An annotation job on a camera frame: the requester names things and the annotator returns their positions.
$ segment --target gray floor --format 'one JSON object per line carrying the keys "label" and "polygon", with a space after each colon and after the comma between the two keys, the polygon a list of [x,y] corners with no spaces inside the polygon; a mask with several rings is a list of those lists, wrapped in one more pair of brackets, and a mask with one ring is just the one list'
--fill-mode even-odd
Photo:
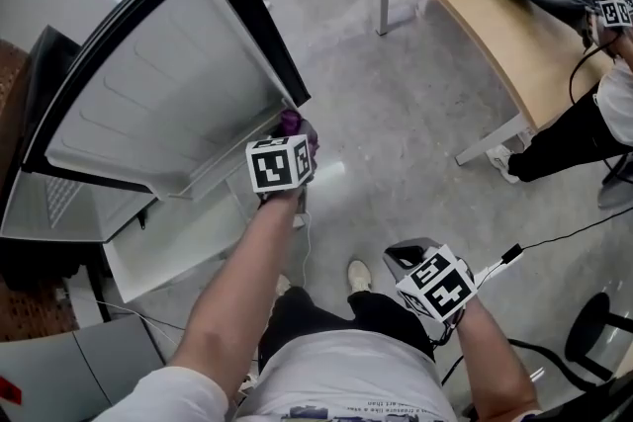
{"label": "gray floor", "polygon": [[[369,265],[377,292],[395,295],[381,255],[403,239],[447,243],[479,271],[516,242],[532,244],[608,215],[596,206],[605,172],[600,164],[515,186],[485,157],[456,165],[456,153],[515,109],[482,54],[436,0],[391,0],[390,16],[400,22],[383,37],[371,25],[371,0],[268,1],[313,95],[302,107],[321,145],[310,188],[307,289],[323,308],[351,316],[345,301],[351,258]],[[481,298],[506,334],[562,353],[572,321],[592,295],[607,291],[614,311],[627,313],[633,300],[630,219],[529,250],[487,283]],[[287,268],[296,284],[306,252],[304,230]],[[133,307],[184,325],[218,265],[210,262]],[[437,330],[429,325],[429,332]],[[157,341],[169,355],[171,344],[161,336]],[[615,368],[629,341],[607,332],[592,356]],[[459,354],[456,338],[436,352],[440,374]],[[520,355],[530,373],[545,369],[537,383],[544,406],[578,394],[540,357]],[[469,401],[463,366],[446,391],[456,407]]]}

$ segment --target person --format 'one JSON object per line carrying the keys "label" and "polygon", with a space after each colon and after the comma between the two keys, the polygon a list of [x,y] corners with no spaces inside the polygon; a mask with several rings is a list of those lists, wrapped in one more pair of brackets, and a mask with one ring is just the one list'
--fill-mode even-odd
{"label": "person", "polygon": [[[299,195],[282,192],[259,209],[195,303],[169,365],[140,380],[98,422],[224,422],[257,348],[259,381],[238,408],[238,421],[457,420],[422,324],[371,292],[365,264],[348,267],[353,320],[318,308],[280,276]],[[539,412],[529,375],[476,297],[457,334],[480,420]]]}
{"label": "person", "polygon": [[[604,30],[600,43],[616,33]],[[630,34],[609,47],[612,69],[522,153],[502,144],[486,152],[508,183],[531,182],[570,167],[633,151],[633,41]]]}

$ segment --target white sneaker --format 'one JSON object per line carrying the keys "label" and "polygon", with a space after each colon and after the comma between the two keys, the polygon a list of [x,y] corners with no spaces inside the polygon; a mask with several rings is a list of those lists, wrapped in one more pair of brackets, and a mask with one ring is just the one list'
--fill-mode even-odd
{"label": "white sneaker", "polygon": [[501,173],[502,177],[507,183],[511,183],[511,184],[518,183],[520,181],[517,176],[514,176],[507,172],[509,168],[508,160],[510,156],[512,156],[513,154],[514,154],[513,151],[507,149],[502,144],[492,149],[489,149],[486,152],[486,155],[488,156],[488,159],[491,161],[491,164],[493,164],[493,167],[498,169],[498,171]]}
{"label": "white sneaker", "polygon": [[347,266],[347,281],[353,294],[370,292],[372,289],[372,274],[367,266],[359,260],[353,260]]}
{"label": "white sneaker", "polygon": [[277,296],[281,297],[288,291],[290,287],[290,280],[288,280],[288,278],[286,278],[284,275],[279,275],[279,278],[277,279],[277,288],[275,289]]}

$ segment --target red object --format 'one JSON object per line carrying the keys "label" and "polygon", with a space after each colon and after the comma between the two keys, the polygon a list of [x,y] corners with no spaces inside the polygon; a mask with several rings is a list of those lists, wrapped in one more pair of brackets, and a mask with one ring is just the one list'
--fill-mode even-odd
{"label": "red object", "polygon": [[0,377],[0,398],[22,406],[22,391],[2,377]]}

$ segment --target white t-shirt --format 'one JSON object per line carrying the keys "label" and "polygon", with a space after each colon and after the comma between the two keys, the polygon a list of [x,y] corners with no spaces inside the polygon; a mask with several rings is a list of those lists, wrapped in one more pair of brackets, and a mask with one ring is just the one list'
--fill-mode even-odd
{"label": "white t-shirt", "polygon": [[623,58],[600,80],[596,101],[613,137],[633,146],[633,72]]}
{"label": "white t-shirt", "polygon": [[[168,367],[142,379],[96,422],[225,422],[227,407],[214,381]],[[395,339],[358,330],[321,332],[288,343],[270,359],[236,415],[240,422],[350,417],[457,421],[428,357]]]}

